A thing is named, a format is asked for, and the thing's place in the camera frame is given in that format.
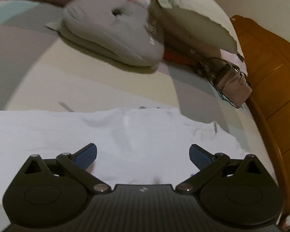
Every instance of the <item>wooden bed frame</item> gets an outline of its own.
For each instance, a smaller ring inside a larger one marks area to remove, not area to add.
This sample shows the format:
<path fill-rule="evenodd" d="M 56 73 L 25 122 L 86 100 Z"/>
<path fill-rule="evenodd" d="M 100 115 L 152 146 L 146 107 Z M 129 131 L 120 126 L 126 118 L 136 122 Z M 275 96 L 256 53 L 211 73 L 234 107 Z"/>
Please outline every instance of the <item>wooden bed frame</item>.
<path fill-rule="evenodd" d="M 231 22 L 245 56 L 253 93 L 247 105 L 263 138 L 290 214 L 290 43 L 255 21 Z"/>

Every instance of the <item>bed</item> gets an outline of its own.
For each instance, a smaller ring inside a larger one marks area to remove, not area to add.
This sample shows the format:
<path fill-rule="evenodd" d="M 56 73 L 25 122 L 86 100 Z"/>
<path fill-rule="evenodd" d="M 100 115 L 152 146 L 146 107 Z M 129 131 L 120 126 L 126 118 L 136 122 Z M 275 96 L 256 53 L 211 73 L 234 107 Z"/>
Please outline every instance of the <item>bed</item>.
<path fill-rule="evenodd" d="M 188 67 L 165 61 L 157 70 L 130 67 L 73 45 L 45 27 L 61 12 L 42 2 L 0 0 L 0 110 L 175 107 L 192 120 L 216 121 L 275 178 L 246 105 L 235 109 Z"/>
<path fill-rule="evenodd" d="M 284 192 L 284 214 L 290 214 L 290 43 L 249 18 L 231 21 L 253 88 L 247 105 Z"/>

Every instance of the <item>wooden headboard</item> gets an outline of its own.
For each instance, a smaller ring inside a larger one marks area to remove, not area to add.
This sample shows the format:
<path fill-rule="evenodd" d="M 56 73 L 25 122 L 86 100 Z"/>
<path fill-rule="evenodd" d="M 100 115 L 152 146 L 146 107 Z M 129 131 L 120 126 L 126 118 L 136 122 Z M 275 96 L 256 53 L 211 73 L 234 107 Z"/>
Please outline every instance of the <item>wooden headboard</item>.
<path fill-rule="evenodd" d="M 290 43 L 249 18 L 233 16 L 231 22 L 253 88 L 246 103 L 285 195 L 283 213 L 290 214 Z"/>

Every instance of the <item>metal screw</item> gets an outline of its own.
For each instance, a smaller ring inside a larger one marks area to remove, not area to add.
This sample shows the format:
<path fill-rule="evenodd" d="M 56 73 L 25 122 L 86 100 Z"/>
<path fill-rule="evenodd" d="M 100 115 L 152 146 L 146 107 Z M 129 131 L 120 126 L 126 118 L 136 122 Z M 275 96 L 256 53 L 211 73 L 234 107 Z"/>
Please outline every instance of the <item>metal screw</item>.
<path fill-rule="evenodd" d="M 193 185 L 190 183 L 182 183 L 177 186 L 182 191 L 191 191 L 193 189 Z"/>
<path fill-rule="evenodd" d="M 106 184 L 96 184 L 93 189 L 97 192 L 105 192 L 107 190 L 109 190 L 109 185 L 106 185 Z"/>
<path fill-rule="evenodd" d="M 218 156 L 223 156 L 225 155 L 224 153 L 215 153 L 215 156 L 218 157 Z"/>

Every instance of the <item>geometric patterned sheet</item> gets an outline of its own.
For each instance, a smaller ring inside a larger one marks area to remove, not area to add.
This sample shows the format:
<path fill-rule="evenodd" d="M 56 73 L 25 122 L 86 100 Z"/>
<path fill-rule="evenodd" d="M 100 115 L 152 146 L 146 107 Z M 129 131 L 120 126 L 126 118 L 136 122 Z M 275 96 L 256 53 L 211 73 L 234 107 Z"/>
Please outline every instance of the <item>geometric patterned sheet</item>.
<path fill-rule="evenodd" d="M 62 39 L 45 27 L 62 8 L 0 0 L 0 110 L 94 112 L 117 107 L 178 108 L 195 121 L 216 121 L 273 168 L 247 109 L 221 100 L 208 81 L 165 61 L 158 70 L 110 60 Z"/>

